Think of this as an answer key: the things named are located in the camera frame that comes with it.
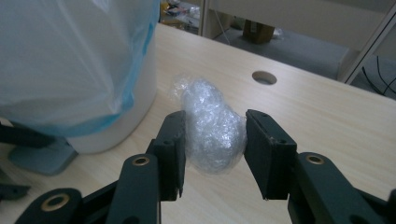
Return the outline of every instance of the light wood tabletop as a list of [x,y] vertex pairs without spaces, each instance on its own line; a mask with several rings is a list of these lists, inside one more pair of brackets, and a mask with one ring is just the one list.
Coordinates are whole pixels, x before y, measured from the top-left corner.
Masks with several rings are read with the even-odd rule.
[[[386,200],[396,188],[396,102],[309,72],[235,49],[197,35],[156,28],[156,99],[131,135],[99,154],[78,155],[60,174],[24,171],[0,147],[0,169],[28,195],[0,203],[0,223],[12,223],[39,195],[74,188],[86,196],[119,178],[122,163],[144,153],[166,115],[180,106],[168,96],[176,75],[204,77],[222,91],[241,116],[248,109],[271,115],[294,139],[298,152],[331,159],[352,185]],[[276,76],[276,84],[252,78],[256,71]],[[290,223],[286,201],[264,201],[247,163],[227,175],[200,175],[186,168],[183,196],[162,203],[163,223]]]

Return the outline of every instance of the black cable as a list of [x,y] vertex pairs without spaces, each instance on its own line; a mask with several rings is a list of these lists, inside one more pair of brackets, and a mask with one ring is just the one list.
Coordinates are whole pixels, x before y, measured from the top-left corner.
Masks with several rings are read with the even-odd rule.
[[366,77],[367,81],[369,82],[371,88],[378,94],[380,95],[384,95],[384,93],[382,91],[379,90],[379,88],[370,80],[370,78],[367,77],[366,74],[366,69],[364,69],[364,66],[361,68],[361,70],[363,71],[364,76]]
[[384,80],[384,78],[382,78],[382,75],[381,75],[381,73],[379,72],[379,57],[378,56],[376,56],[376,71],[378,72],[378,75],[379,75],[379,77],[381,78],[381,80],[382,80],[382,82],[384,82],[384,84],[387,86],[387,88],[384,90],[384,92],[383,92],[383,95],[385,95],[385,92],[389,89],[389,90],[391,90],[391,91],[393,91],[393,93],[395,93],[396,94],[396,91],[390,86],[390,84],[391,83],[387,83],[385,80]]

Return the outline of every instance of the plastic-wrapped object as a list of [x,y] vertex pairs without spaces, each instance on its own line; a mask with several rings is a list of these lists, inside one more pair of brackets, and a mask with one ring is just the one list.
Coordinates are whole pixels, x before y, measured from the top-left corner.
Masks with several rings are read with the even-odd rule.
[[180,77],[174,93],[181,93],[186,111],[186,156],[203,174],[228,173],[245,150],[246,120],[224,101],[208,81]]
[[134,105],[158,0],[4,1],[0,116],[42,133],[96,133]]

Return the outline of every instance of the floor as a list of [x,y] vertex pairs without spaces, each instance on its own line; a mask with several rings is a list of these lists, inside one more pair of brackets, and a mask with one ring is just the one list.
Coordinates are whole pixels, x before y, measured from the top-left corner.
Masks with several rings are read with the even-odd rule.
[[[338,64],[347,51],[344,47],[281,29],[276,29],[270,43],[260,45],[250,43],[242,34],[242,30],[230,28],[215,40],[334,80]],[[379,57],[378,65],[377,57],[372,56],[364,66],[367,77],[360,71],[351,85],[396,100],[396,61]]]

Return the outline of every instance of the bubble wrap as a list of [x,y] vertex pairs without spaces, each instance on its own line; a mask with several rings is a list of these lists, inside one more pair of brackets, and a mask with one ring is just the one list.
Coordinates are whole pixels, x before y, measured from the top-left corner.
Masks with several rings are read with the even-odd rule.
[[201,173],[226,174],[239,162],[246,145],[246,121],[226,105],[221,92],[199,78],[178,81],[186,111],[186,156]]

